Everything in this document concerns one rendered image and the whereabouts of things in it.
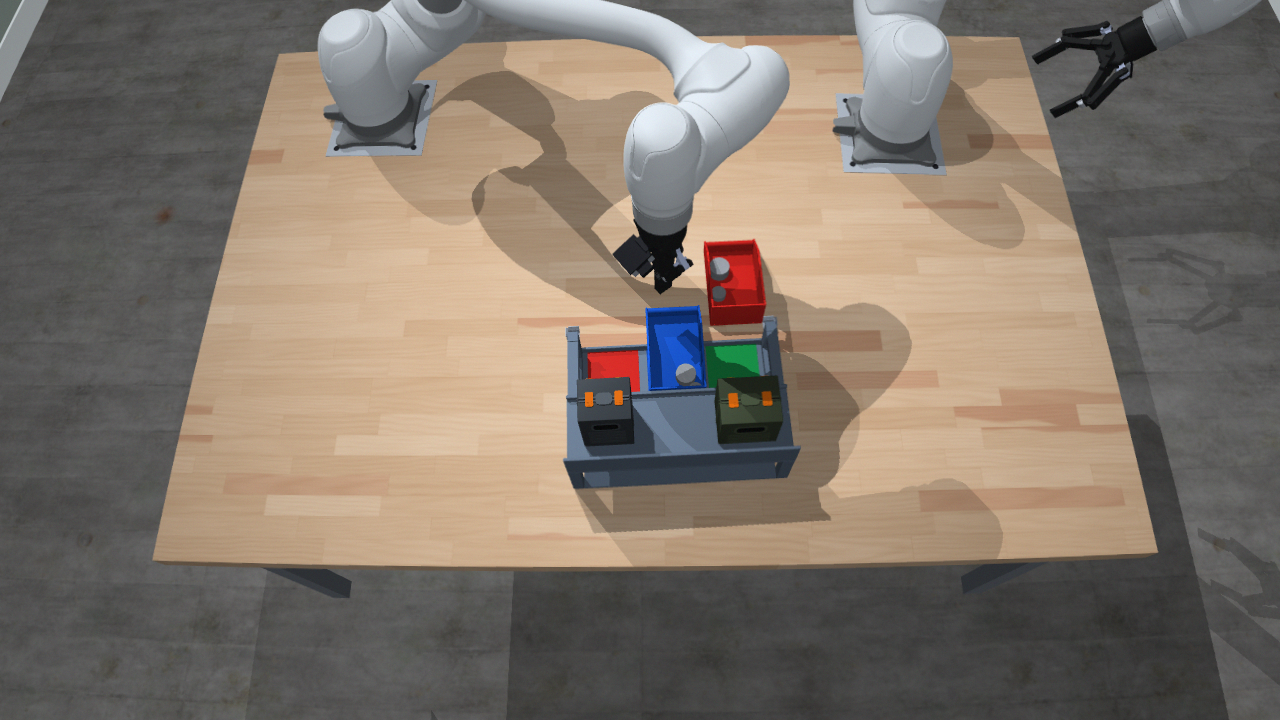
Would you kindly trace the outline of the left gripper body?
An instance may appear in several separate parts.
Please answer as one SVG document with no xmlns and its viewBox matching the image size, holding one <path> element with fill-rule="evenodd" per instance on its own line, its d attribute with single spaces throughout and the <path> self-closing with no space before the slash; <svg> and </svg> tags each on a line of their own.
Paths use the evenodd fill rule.
<svg viewBox="0 0 1280 720">
<path fill-rule="evenodd" d="M 1116 31 L 1108 32 L 1107 35 L 1105 35 L 1103 38 L 1108 38 L 1111 41 L 1111 45 L 1108 47 L 1097 46 L 1094 53 L 1098 56 L 1098 61 L 1101 64 L 1101 61 L 1103 61 L 1106 56 L 1106 53 L 1108 53 L 1110 49 L 1114 49 L 1115 54 L 1112 59 L 1108 61 L 1107 68 L 1119 68 L 1119 65 L 1121 65 L 1123 63 L 1124 65 L 1126 65 L 1128 61 L 1137 61 L 1142 56 L 1146 56 L 1149 53 L 1155 53 L 1157 50 L 1152 40 L 1149 38 L 1149 35 L 1142 20 L 1142 15 L 1134 20 L 1128 22 L 1124 26 L 1120 26 Z"/>
</svg>

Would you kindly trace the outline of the dark green case with orange latches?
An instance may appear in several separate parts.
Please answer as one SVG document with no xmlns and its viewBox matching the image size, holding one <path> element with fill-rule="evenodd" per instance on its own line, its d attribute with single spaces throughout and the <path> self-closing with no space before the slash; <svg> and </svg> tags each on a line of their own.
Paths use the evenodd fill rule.
<svg viewBox="0 0 1280 720">
<path fill-rule="evenodd" d="M 783 423 L 778 375 L 719 378 L 718 445 L 776 441 Z"/>
</svg>

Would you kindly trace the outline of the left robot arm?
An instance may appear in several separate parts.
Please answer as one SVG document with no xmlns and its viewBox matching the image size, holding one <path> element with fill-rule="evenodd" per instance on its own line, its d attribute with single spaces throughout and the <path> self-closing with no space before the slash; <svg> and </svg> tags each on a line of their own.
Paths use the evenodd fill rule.
<svg viewBox="0 0 1280 720">
<path fill-rule="evenodd" d="M 1226 26 L 1260 1 L 1164 0 L 1142 12 L 1142 20 L 1155 47 L 1164 51 Z M 852 136 L 858 165 L 934 165 L 929 129 L 954 70 L 948 40 L 936 27 L 945 3 L 852 0 L 864 94 L 849 97 L 850 117 L 835 118 L 832 131 Z"/>
</svg>

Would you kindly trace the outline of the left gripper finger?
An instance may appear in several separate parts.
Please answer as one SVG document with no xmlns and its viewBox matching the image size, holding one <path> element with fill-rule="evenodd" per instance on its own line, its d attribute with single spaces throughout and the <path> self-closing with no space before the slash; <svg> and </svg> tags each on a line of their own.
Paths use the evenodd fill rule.
<svg viewBox="0 0 1280 720">
<path fill-rule="evenodd" d="M 1114 92 L 1114 88 L 1116 88 L 1117 85 L 1130 78 L 1132 76 L 1132 73 L 1126 69 L 1124 63 L 1119 65 L 1119 69 L 1114 73 L 1114 76 L 1111 76 L 1114 68 L 1107 68 L 1107 65 L 1108 61 L 1112 59 L 1114 54 L 1115 54 L 1114 49 L 1110 49 L 1108 53 L 1106 53 L 1103 61 L 1101 61 L 1100 64 L 1100 70 L 1097 70 L 1093 79 L 1091 79 L 1091 85 L 1088 85 L 1084 94 L 1080 94 L 1076 97 L 1073 97 L 1066 102 L 1062 102 L 1059 106 L 1050 109 L 1050 113 L 1055 118 L 1057 118 L 1076 108 L 1089 106 L 1092 110 L 1098 108 L 1100 104 L 1103 102 L 1105 99 Z M 1108 76 L 1111 77 L 1105 82 L 1105 79 Z"/>
<path fill-rule="evenodd" d="M 1110 26 L 1108 20 L 1105 20 L 1098 26 L 1083 26 L 1083 27 L 1062 29 L 1062 37 L 1057 38 L 1056 44 L 1051 45 L 1050 47 L 1044 47 L 1044 50 L 1042 50 L 1041 53 L 1036 53 L 1034 55 L 1032 55 L 1032 58 L 1038 65 L 1042 61 L 1050 59 L 1051 56 L 1062 53 L 1064 50 L 1066 50 L 1066 47 L 1076 47 L 1093 51 L 1096 50 L 1097 46 L 1108 47 L 1111 45 L 1111 41 L 1108 38 L 1085 38 L 1085 37 L 1107 35 L 1108 32 L 1112 32 L 1112 29 L 1114 28 L 1112 26 Z"/>
</svg>

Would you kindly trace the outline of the dark grey shelf rack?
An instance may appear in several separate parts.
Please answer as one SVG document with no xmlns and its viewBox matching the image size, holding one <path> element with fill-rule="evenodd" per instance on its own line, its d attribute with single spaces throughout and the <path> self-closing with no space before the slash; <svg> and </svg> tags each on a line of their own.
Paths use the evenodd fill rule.
<svg viewBox="0 0 1280 720">
<path fill-rule="evenodd" d="M 762 323 L 762 338 L 704 341 L 707 388 L 659 391 L 649 389 L 646 345 L 581 347 L 579 325 L 564 328 L 568 395 L 563 462 L 573 489 L 787 478 L 801 446 L 794 446 L 777 316 L 763 316 Z M 778 375 L 783 423 L 777 439 L 718 445 L 717 379 L 756 375 Z M 584 446 L 577 380 L 614 377 L 630 377 L 634 445 Z"/>
</svg>

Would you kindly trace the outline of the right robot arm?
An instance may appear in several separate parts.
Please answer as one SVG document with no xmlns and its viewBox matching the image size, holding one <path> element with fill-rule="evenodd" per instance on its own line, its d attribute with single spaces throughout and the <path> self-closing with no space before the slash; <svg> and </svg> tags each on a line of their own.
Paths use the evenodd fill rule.
<svg viewBox="0 0 1280 720">
<path fill-rule="evenodd" d="M 692 195 L 768 126 L 788 94 L 788 68 L 771 47 L 707 44 L 672 20 L 631 6 L 602 0 L 390 0 L 379 12 L 337 13 L 320 29 L 319 63 L 337 102 L 323 115 L 343 122 L 337 146 L 412 147 L 426 94 L 413 79 L 465 44 L 485 14 L 529 29 L 634 47 L 667 67 L 678 104 L 644 108 L 625 140 L 634 219 L 652 234 L 675 234 L 689 224 Z"/>
</svg>

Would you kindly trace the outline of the red bin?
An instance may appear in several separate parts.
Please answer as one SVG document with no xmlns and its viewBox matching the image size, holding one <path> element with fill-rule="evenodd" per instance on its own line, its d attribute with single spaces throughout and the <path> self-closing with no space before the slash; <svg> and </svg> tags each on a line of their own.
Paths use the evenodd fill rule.
<svg viewBox="0 0 1280 720">
<path fill-rule="evenodd" d="M 714 258 L 730 261 L 730 275 L 724 281 L 710 278 L 709 258 L 710 261 Z M 762 323 L 765 313 L 765 291 L 756 241 L 704 241 L 704 263 L 710 325 Z M 726 290 L 726 297 L 721 302 L 713 300 L 712 290 L 716 286 Z"/>
</svg>

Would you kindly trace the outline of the blue bin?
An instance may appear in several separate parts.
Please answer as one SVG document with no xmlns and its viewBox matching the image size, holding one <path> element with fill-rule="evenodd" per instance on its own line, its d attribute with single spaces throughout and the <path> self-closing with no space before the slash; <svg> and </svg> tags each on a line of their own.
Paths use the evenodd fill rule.
<svg viewBox="0 0 1280 720">
<path fill-rule="evenodd" d="M 649 389 L 707 388 L 700 306 L 645 310 Z M 682 364 L 695 368 L 694 382 L 701 386 L 678 384 L 676 370 Z"/>
</svg>

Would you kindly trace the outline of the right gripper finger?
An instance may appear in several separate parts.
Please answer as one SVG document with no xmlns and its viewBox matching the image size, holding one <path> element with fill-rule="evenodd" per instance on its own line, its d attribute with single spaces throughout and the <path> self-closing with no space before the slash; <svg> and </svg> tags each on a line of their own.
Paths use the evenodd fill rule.
<svg viewBox="0 0 1280 720">
<path fill-rule="evenodd" d="M 659 258 L 657 277 L 657 292 L 663 293 L 666 290 L 672 287 L 672 281 L 692 266 L 692 260 L 684 256 L 680 249 L 676 250 L 677 258 L 664 258 L 664 249 L 657 249 L 657 258 Z M 672 269 L 671 269 L 672 268 Z"/>
<path fill-rule="evenodd" d="M 634 223 L 635 223 L 635 225 L 637 227 L 637 223 L 635 222 L 635 219 L 634 219 Z M 652 252 L 652 251 L 650 251 L 650 252 Z M 654 266 L 654 270 L 655 270 L 655 272 L 654 272 L 654 284 L 655 284 L 655 290 L 657 290 L 657 277 L 655 277 L 655 274 L 658 273 L 658 265 L 659 265 L 659 258 L 657 258 L 657 251 L 652 252 L 652 256 L 653 256 L 653 258 L 655 258 L 655 259 L 654 259 L 654 260 L 652 261 L 652 265 Z"/>
</svg>

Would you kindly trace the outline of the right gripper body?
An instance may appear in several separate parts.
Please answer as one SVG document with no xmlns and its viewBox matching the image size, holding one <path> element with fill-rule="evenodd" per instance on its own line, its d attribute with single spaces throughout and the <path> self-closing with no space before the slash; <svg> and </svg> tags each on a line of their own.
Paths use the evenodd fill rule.
<svg viewBox="0 0 1280 720">
<path fill-rule="evenodd" d="M 675 234 L 664 234 L 664 236 L 648 233 L 646 231 L 643 231 L 640 225 L 637 225 L 637 228 L 639 228 L 639 234 L 641 236 L 643 241 L 646 245 L 652 246 L 653 249 L 664 249 L 664 258 L 677 258 L 676 252 L 677 249 L 680 249 L 680 251 L 684 252 L 682 242 L 687 233 L 687 225 L 684 228 L 684 231 L 678 231 Z"/>
</svg>

